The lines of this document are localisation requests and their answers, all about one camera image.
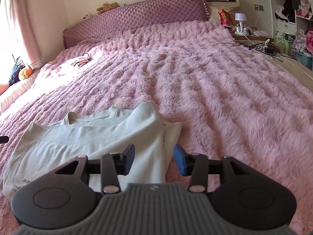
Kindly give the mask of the white Nevada sweatshirt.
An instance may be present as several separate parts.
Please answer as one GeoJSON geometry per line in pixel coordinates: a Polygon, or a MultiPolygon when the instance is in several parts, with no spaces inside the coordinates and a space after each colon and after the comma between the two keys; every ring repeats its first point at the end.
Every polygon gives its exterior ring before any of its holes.
{"type": "Polygon", "coordinates": [[[69,112],[49,126],[31,123],[4,171],[1,192],[11,200],[21,187],[76,156],[99,159],[129,144],[135,146],[135,159],[129,174],[119,178],[121,188],[163,183],[181,128],[180,122],[162,120],[152,101],[133,110],[111,107],[90,116],[69,112]]]}

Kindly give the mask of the navy floral cushion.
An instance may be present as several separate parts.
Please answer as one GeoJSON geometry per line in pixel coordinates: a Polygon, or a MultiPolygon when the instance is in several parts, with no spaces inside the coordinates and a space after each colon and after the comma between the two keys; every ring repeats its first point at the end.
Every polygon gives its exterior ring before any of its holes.
{"type": "Polygon", "coordinates": [[[25,63],[22,60],[21,57],[18,57],[15,61],[14,67],[12,68],[12,72],[10,75],[10,78],[8,80],[8,85],[14,85],[15,83],[17,83],[18,81],[20,81],[19,79],[19,72],[25,68],[25,63]]]}

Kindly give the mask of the orange plush toy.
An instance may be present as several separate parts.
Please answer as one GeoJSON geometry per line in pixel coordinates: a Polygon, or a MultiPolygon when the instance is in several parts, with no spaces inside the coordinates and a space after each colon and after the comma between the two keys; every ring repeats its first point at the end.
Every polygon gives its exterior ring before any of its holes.
{"type": "Polygon", "coordinates": [[[26,66],[19,71],[19,80],[27,79],[33,73],[33,69],[30,66],[26,66]]]}

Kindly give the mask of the pink fluffy bed blanket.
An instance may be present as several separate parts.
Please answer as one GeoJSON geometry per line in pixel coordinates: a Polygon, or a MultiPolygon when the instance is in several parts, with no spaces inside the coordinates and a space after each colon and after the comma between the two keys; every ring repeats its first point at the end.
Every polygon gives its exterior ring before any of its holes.
{"type": "Polygon", "coordinates": [[[81,41],[43,66],[1,115],[1,169],[31,122],[154,101],[183,126],[179,143],[210,158],[234,156],[290,189],[291,222],[312,231],[312,92],[214,23],[156,24],[81,41]],[[87,52],[91,60],[71,63],[87,52]]]}

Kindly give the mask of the small item on blanket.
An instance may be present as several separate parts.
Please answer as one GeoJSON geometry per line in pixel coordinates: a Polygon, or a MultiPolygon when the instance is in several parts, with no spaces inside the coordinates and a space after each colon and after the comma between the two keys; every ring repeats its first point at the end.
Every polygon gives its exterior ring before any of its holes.
{"type": "Polygon", "coordinates": [[[80,68],[87,64],[91,60],[90,55],[85,52],[82,56],[78,56],[74,59],[74,61],[71,63],[73,67],[80,68]]]}

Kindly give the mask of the wooden bedside table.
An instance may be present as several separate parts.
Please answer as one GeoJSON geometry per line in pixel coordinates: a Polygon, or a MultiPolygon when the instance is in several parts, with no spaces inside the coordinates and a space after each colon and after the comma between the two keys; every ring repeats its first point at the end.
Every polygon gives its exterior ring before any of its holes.
{"type": "Polygon", "coordinates": [[[235,38],[235,40],[251,40],[251,41],[266,41],[266,40],[270,40],[271,42],[274,42],[274,38],[271,38],[271,37],[264,37],[264,36],[241,36],[241,35],[237,35],[233,32],[231,32],[231,35],[233,38],[235,38]]]}

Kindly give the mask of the red snack bag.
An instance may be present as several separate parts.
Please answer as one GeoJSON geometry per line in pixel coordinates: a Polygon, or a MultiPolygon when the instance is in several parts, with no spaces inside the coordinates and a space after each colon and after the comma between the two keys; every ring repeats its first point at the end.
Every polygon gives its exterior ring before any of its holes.
{"type": "Polygon", "coordinates": [[[223,27],[232,27],[233,26],[233,20],[227,11],[222,9],[222,10],[218,11],[218,14],[220,17],[220,23],[223,27]]]}

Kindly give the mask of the pink curtain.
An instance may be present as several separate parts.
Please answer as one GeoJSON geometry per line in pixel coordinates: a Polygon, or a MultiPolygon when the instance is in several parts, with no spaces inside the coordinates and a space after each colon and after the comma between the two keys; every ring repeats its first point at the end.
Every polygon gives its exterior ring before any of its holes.
{"type": "Polygon", "coordinates": [[[17,41],[17,53],[29,65],[41,67],[43,58],[32,27],[28,0],[8,0],[8,16],[17,41]]]}

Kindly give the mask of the teal storage bin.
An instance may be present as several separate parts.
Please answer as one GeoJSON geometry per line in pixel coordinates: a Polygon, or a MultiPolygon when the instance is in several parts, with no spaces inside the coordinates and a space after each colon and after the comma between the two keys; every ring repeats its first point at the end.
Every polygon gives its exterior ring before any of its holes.
{"type": "Polygon", "coordinates": [[[308,55],[307,53],[301,53],[294,51],[293,52],[293,58],[300,62],[303,66],[308,68],[309,70],[312,70],[312,56],[308,55]]]}

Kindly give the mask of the white table lamp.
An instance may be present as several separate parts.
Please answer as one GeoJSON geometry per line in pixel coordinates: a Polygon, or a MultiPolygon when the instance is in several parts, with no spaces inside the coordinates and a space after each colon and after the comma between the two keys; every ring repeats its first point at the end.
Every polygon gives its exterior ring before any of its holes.
{"type": "Polygon", "coordinates": [[[245,22],[247,21],[246,14],[236,13],[235,20],[238,21],[235,34],[239,36],[249,36],[249,32],[245,26],[245,22]]]}

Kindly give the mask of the brown teddy bear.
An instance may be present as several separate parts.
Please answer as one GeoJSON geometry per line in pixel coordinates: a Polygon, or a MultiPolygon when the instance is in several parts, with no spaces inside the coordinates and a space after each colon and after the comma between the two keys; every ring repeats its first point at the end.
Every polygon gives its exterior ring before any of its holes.
{"type": "Polygon", "coordinates": [[[102,7],[97,8],[97,13],[102,14],[104,12],[108,12],[109,10],[113,10],[119,7],[117,2],[111,4],[103,4],[102,7]]]}

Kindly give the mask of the purple quilted headboard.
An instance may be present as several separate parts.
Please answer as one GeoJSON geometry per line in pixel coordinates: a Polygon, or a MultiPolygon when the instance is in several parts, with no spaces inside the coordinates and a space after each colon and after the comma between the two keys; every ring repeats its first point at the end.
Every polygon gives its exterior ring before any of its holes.
{"type": "Polygon", "coordinates": [[[207,21],[209,18],[205,0],[147,0],[109,10],[65,29],[63,43],[68,49],[83,40],[116,31],[154,24],[207,21]]]}

